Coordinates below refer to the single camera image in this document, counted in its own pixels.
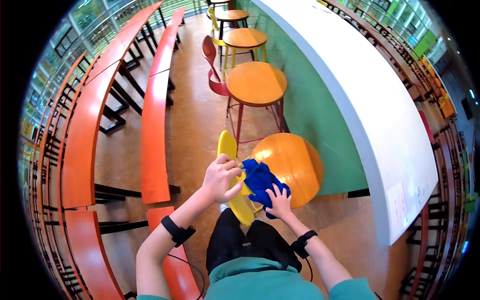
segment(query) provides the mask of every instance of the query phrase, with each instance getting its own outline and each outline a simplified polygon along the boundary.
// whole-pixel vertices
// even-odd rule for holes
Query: floor
[[[124,203],[97,204],[90,209],[98,211],[99,221],[131,222],[146,220],[150,208],[180,206],[202,184],[207,165],[216,157],[216,147],[223,130],[232,132],[225,117],[227,98],[214,94],[207,81],[209,65],[200,53],[200,45],[210,32],[210,20],[205,15],[185,19],[180,28],[182,43],[174,53],[171,77],[176,85],[172,93],[175,104],[167,108],[167,166],[168,181],[181,187],[181,194],[172,196],[172,201],[143,205],[140,199],[129,198]],[[157,41],[163,29],[156,30]],[[152,55],[144,42],[140,43],[145,58],[141,66],[132,71],[142,89],[146,88]],[[237,61],[251,60],[243,55]],[[142,98],[117,75],[117,80],[142,106]],[[107,104],[115,108],[119,104],[109,96]],[[236,125],[236,111],[232,112]],[[141,117],[131,108],[121,115],[127,124],[109,136],[99,133],[96,149],[95,182],[113,187],[140,190],[139,130]],[[102,126],[109,124],[103,117]],[[276,132],[271,111],[246,108],[242,122],[242,139],[253,139]],[[237,161],[245,159],[256,142],[242,144]],[[367,277],[370,287],[383,299],[397,299],[400,281],[410,270],[411,253],[404,234],[393,246],[379,247],[375,240],[372,203],[369,197],[348,199],[346,195],[315,197],[305,206],[295,209],[295,215],[319,237],[335,257],[354,277]],[[219,216],[218,205],[208,208],[193,223],[197,229],[188,241],[185,250],[189,262],[202,271],[206,287],[209,280],[205,268],[205,253],[210,234]],[[295,236],[280,220],[266,220],[289,242]],[[106,234],[102,236],[108,260],[124,293],[136,291],[135,256],[138,248],[149,234],[148,228]],[[193,272],[201,289],[200,274]],[[302,276],[310,280],[310,271],[304,261]],[[313,282],[326,295],[325,288],[316,270]]]

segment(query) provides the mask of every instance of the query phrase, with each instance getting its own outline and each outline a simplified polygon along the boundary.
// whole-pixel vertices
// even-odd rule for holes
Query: round stool seat
[[[267,35],[254,28],[238,28],[226,32],[223,41],[233,48],[255,48],[267,42]]]
[[[248,12],[242,10],[231,10],[215,13],[215,17],[217,20],[225,22],[236,22],[245,20],[246,18],[248,18],[248,16]]]
[[[298,135],[284,132],[269,135],[257,144],[250,158],[267,164],[270,172],[288,185],[291,208],[306,204],[320,189],[322,160],[312,144]]]
[[[250,61],[230,71],[227,89],[234,99],[247,106],[265,107],[283,97],[287,79],[277,67],[262,61]]]

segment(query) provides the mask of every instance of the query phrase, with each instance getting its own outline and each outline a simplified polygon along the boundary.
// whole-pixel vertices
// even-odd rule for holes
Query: black shorts
[[[227,208],[220,214],[208,243],[208,274],[217,266],[239,257],[263,257],[280,262],[283,270],[290,265],[299,273],[301,271],[301,263],[294,251],[273,226],[255,220],[245,236],[240,221]]]

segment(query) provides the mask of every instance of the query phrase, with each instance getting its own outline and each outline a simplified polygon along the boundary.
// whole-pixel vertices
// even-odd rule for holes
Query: shoe
[[[228,205],[228,203],[220,204],[220,213],[223,213],[224,210],[226,210],[227,208],[230,208],[230,205]]]

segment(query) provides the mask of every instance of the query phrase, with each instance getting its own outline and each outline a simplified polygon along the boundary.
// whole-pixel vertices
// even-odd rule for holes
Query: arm
[[[229,189],[230,181],[239,175],[241,171],[237,163],[225,154],[219,155],[207,168],[202,187],[170,215],[171,220],[178,227],[187,228],[211,204],[227,202],[241,191],[242,182]],[[162,263],[173,246],[172,235],[162,224],[140,246],[136,262],[139,295],[171,299]]]
[[[287,190],[283,189],[283,193],[280,193],[280,189],[274,184],[275,196],[273,191],[266,190],[270,199],[272,200],[272,208],[266,208],[268,213],[281,219],[292,231],[297,238],[304,235],[310,229],[306,227],[298,218],[293,214],[290,209],[290,201],[292,195],[287,198]],[[307,240],[305,250],[315,262],[320,277],[328,292],[339,282],[352,279],[352,275],[342,266],[338,260],[335,259],[332,252],[325,246],[325,244],[317,237],[311,237]]]

